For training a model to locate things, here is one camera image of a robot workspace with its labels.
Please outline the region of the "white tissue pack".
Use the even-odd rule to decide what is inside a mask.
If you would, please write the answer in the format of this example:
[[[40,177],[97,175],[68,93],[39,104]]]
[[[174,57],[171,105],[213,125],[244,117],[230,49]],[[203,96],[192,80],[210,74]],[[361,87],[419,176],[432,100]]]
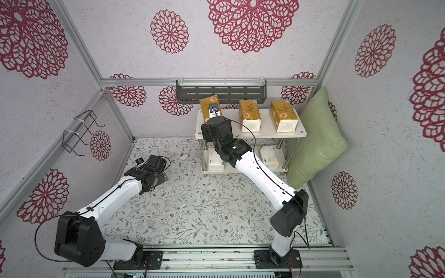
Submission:
[[[267,168],[272,170],[279,168],[279,160],[276,155],[274,146],[261,146],[260,156],[261,156],[261,161]]]
[[[208,150],[208,171],[224,171],[225,165],[224,161],[221,159],[220,155],[216,152],[214,148],[209,148]]]

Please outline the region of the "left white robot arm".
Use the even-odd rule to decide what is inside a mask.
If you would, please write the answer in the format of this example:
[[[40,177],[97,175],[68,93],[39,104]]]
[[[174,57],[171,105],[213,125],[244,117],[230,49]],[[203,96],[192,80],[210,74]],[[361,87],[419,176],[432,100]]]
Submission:
[[[128,200],[166,182],[165,170],[170,164],[170,159],[164,156],[151,155],[147,161],[138,159],[137,166],[125,172],[101,197],[77,212],[65,212],[57,223],[55,254],[85,267],[97,261],[116,261],[130,269],[141,267],[142,244],[128,239],[106,239],[104,228]]]

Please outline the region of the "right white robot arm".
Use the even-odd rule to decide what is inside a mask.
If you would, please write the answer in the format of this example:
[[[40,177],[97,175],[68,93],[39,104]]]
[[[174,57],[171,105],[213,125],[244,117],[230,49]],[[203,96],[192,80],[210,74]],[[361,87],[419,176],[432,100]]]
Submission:
[[[270,253],[282,262],[291,254],[295,229],[305,221],[309,195],[287,185],[257,158],[254,146],[235,138],[232,122],[222,116],[209,119],[200,126],[203,139],[212,142],[223,162],[250,178],[271,202],[275,214],[270,223],[275,235]]]

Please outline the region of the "white two-tier shelf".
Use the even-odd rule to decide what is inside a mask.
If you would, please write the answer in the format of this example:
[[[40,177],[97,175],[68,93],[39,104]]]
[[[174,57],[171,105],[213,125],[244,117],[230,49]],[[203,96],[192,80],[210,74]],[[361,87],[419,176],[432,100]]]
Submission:
[[[286,156],[283,152],[283,148],[279,148],[278,145],[282,143],[284,139],[299,139],[299,138],[305,138],[307,136],[307,131],[300,120],[297,124],[296,130],[294,132],[287,132],[287,133],[278,133],[275,129],[275,126],[273,124],[272,118],[270,116],[270,110],[267,108],[261,108],[261,129],[257,133],[250,134],[249,132],[242,132],[241,125],[237,123],[232,123],[232,131],[235,138],[239,138],[245,141],[248,140],[254,140],[256,141],[256,146],[260,147],[263,145],[262,141],[269,140],[269,139],[278,139],[279,142],[277,142],[277,146],[274,147],[274,151],[277,155],[278,161],[279,161],[279,168],[273,169],[273,172],[275,173],[285,173],[287,172],[287,166],[289,164],[289,161],[291,159],[291,155]],[[196,130],[195,130],[195,138],[198,140],[199,143],[199,150],[200,150],[200,156],[201,156],[201,169],[203,174],[235,174],[239,173],[239,171],[232,166],[229,165],[229,163],[224,164],[224,170],[221,171],[213,171],[208,169],[209,165],[209,150],[213,148],[212,143],[207,143],[202,135],[201,125],[204,124],[205,121],[203,119],[203,113],[201,110],[198,110],[197,112],[197,122],[196,122]]]

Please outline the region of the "green pillow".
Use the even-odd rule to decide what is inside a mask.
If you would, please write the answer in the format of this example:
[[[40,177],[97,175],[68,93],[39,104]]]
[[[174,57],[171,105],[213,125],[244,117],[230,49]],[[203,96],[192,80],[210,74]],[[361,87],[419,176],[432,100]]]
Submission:
[[[286,140],[287,153],[292,157],[288,165],[287,184],[297,191],[348,148],[329,107],[325,87],[309,100],[300,119],[307,135],[301,139]]]

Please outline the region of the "grey wall-mounted rack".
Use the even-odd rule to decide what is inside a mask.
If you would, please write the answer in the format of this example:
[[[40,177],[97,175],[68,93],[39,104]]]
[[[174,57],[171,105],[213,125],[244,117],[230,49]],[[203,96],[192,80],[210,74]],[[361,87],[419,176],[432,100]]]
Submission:
[[[267,81],[176,81],[176,97],[180,104],[199,104],[204,98],[212,96],[217,96],[221,104],[236,104],[240,100],[254,100],[263,104],[267,98]]]

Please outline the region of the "metal base rail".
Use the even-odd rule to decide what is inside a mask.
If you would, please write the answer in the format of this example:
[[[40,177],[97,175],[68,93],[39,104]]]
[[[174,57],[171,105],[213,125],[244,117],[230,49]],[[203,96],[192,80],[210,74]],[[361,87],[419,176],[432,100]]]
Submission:
[[[66,263],[61,278],[356,278],[350,256],[340,247],[297,246],[279,266],[265,246],[144,249],[143,263],[99,261],[90,267]]]

